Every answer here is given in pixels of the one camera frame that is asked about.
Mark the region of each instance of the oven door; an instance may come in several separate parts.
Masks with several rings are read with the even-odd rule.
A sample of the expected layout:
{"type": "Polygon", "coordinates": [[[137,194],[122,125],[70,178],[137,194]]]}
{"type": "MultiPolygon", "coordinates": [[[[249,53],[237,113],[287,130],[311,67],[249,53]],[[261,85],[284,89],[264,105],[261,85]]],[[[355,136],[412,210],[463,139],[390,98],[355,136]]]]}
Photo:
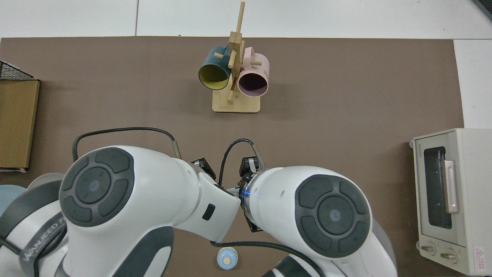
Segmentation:
{"type": "Polygon", "coordinates": [[[466,247],[456,132],[415,140],[421,234],[466,247]]]}

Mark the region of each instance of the light blue bottle cap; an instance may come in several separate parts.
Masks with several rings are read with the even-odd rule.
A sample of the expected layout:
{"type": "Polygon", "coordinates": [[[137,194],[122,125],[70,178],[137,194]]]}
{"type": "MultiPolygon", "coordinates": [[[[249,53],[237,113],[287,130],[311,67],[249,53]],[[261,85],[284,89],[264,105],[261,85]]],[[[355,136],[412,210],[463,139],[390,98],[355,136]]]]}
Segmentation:
{"type": "Polygon", "coordinates": [[[238,264],[238,253],[232,247],[221,248],[217,254],[217,263],[224,270],[233,269],[238,264]]]}

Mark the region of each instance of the gray control button pad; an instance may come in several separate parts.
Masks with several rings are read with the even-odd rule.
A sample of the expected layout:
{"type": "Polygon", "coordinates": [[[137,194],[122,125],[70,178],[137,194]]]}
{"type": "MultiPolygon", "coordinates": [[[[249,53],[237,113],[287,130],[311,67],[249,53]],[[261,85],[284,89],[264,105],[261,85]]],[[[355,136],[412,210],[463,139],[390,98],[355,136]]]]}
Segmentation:
{"type": "Polygon", "coordinates": [[[341,258],[366,241],[369,206],[350,181],[331,175],[314,175],[296,190],[296,224],[306,244],[317,253],[341,258]]]}
{"type": "Polygon", "coordinates": [[[100,225],[118,214],[134,184],[133,157],[108,147],[84,155],[61,184],[60,204],[66,218],[83,227],[100,225]]]}

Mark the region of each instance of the mug rack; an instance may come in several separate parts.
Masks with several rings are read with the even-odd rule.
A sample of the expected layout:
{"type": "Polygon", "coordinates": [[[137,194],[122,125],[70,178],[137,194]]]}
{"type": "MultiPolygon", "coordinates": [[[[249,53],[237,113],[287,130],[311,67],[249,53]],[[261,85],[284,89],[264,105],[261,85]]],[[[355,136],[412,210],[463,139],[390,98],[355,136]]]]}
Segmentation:
{"type": "Polygon", "coordinates": [[[242,1],[236,31],[232,31],[229,36],[229,49],[231,51],[228,64],[231,69],[229,82],[225,88],[212,92],[212,110],[215,112],[256,113],[260,110],[260,97],[246,96],[238,88],[238,77],[243,66],[245,49],[245,41],[241,33],[244,9],[245,2],[242,1]]]}

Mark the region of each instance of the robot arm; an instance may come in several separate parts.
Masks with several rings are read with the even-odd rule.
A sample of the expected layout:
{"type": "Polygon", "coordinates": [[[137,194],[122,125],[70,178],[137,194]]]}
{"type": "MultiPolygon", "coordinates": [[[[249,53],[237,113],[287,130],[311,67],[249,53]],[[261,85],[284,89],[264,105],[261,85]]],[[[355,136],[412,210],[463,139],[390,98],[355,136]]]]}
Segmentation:
{"type": "MultiPolygon", "coordinates": [[[[78,159],[63,180],[26,192],[6,211],[31,205],[6,240],[23,249],[53,215],[63,213],[67,238],[39,261],[40,277],[159,277],[173,247],[174,228],[221,241],[240,200],[199,167],[132,146],[110,146],[78,159]],[[49,199],[36,206],[35,198],[49,199]]],[[[9,222],[5,215],[0,226],[9,222]]],[[[0,276],[25,276],[19,256],[0,247],[0,276]]]]}
{"type": "MultiPolygon", "coordinates": [[[[240,197],[253,226],[308,256],[326,276],[397,276],[365,195],[346,177],[317,167],[273,168],[253,174],[240,197]]],[[[267,274],[299,276],[301,268],[317,276],[295,256],[267,274]]]]}

